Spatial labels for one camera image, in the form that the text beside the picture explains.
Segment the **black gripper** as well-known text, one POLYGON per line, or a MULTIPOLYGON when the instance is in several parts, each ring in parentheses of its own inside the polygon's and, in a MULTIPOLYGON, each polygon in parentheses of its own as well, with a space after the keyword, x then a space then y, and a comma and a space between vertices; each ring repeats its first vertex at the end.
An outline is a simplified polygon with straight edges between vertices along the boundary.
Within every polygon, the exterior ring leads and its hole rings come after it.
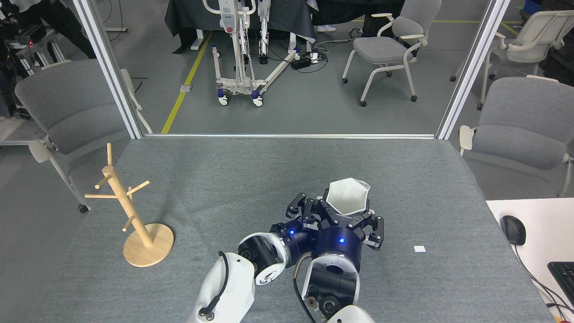
POLYGON ((350 259, 357 272, 361 269, 361 246, 379 251, 384 240, 384 219, 368 210, 354 217, 354 230, 347 228, 348 217, 335 211, 325 200, 316 201, 316 214, 320 218, 316 241, 316 256, 326 252, 350 259))
POLYGON ((320 222, 314 214, 316 210, 316 200, 307 200, 305 193, 299 193, 287 207, 287 218, 293 220, 271 225, 270 232, 285 244, 287 265, 295 265, 302 254, 314 250, 320 222), (302 213, 303 225, 296 219, 302 213))

